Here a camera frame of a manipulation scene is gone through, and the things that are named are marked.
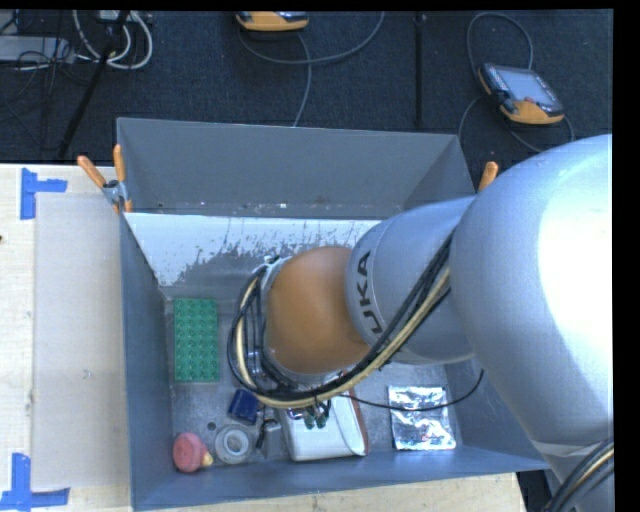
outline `blue object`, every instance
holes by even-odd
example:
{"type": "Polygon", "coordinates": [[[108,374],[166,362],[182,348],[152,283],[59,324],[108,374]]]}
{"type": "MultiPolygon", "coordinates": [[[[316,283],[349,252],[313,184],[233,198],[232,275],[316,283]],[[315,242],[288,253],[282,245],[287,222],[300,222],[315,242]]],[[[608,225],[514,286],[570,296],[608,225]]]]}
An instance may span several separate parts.
{"type": "Polygon", "coordinates": [[[65,192],[65,180],[48,179],[38,181],[38,175],[26,167],[22,168],[22,196],[20,201],[20,219],[33,219],[36,216],[36,192],[65,192]]]}
{"type": "Polygon", "coordinates": [[[233,419],[255,425],[258,419],[258,399],[246,389],[238,389],[229,406],[229,416],[233,419]]]}
{"type": "Polygon", "coordinates": [[[30,512],[32,507],[66,505],[69,488],[51,492],[31,492],[31,459],[21,453],[11,456],[11,490],[3,491],[0,510],[30,512]]]}

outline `cardboard sheet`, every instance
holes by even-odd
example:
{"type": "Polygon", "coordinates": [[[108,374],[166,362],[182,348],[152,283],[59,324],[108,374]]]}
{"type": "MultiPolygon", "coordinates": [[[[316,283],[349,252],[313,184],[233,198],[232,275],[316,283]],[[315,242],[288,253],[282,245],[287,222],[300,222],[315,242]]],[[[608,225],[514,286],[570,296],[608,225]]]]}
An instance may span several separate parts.
{"type": "Polygon", "coordinates": [[[118,217],[39,194],[35,244],[32,488],[126,484],[118,217]]]}

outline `wooden table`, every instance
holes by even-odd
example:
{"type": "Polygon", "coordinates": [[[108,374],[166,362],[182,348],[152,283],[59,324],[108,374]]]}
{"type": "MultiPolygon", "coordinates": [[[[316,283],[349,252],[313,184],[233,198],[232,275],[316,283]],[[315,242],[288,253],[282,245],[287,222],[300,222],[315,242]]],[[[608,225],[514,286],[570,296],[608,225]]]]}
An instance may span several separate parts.
{"type": "MultiPolygon", "coordinates": [[[[11,488],[11,454],[17,452],[32,456],[34,397],[31,390],[36,321],[34,254],[35,226],[38,219],[36,216],[36,219],[32,220],[20,220],[20,173],[23,167],[37,172],[39,180],[66,180],[68,188],[65,194],[101,195],[84,172],[76,166],[0,164],[0,491],[11,488]]],[[[115,178],[113,168],[100,170],[107,179],[115,178]]],[[[258,508],[263,512],[526,512],[515,474],[484,475],[317,495],[232,502],[180,510],[236,512],[258,508]]],[[[51,510],[131,510],[129,488],[126,484],[71,486],[68,504],[51,510]]]]}

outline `gray bin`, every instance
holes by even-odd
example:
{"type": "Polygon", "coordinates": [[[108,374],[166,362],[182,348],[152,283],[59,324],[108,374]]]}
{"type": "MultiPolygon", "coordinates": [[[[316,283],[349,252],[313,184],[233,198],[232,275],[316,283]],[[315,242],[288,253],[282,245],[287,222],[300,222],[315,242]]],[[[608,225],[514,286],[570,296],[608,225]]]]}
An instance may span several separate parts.
{"type": "MultiPolygon", "coordinates": [[[[191,430],[212,450],[216,432],[230,422],[225,413],[235,387],[224,345],[240,288],[266,253],[286,256],[338,241],[329,237],[334,224],[356,228],[348,233],[355,241],[372,222],[475,191],[455,135],[122,118],[117,138],[135,209],[120,221],[135,510],[547,468],[485,378],[449,408],[452,451],[397,451],[388,411],[362,406],[371,440],[365,457],[293,462],[285,454],[180,473],[171,455],[175,436],[191,430]],[[245,219],[254,227],[263,222],[267,234],[287,219],[316,227],[314,236],[291,239],[287,232],[286,240],[277,239],[276,229],[252,249],[251,236],[242,247],[225,240],[218,251],[203,249],[213,237],[207,226],[245,219]],[[194,247],[199,251],[190,261],[194,247]],[[176,297],[218,303],[217,383],[173,381],[176,297]]],[[[478,370],[474,359],[430,367],[391,363],[356,391],[384,401],[386,385],[439,384],[453,399],[473,386],[478,370]]]]}

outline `foil package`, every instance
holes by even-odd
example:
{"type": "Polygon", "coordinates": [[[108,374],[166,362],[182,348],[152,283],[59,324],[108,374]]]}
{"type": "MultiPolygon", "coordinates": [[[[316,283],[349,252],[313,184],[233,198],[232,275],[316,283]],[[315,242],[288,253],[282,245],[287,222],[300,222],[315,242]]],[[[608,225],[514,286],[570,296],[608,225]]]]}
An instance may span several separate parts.
{"type": "Polygon", "coordinates": [[[447,403],[443,387],[388,386],[393,443],[397,450],[452,450],[456,439],[447,407],[432,411],[411,411],[447,403]]]}

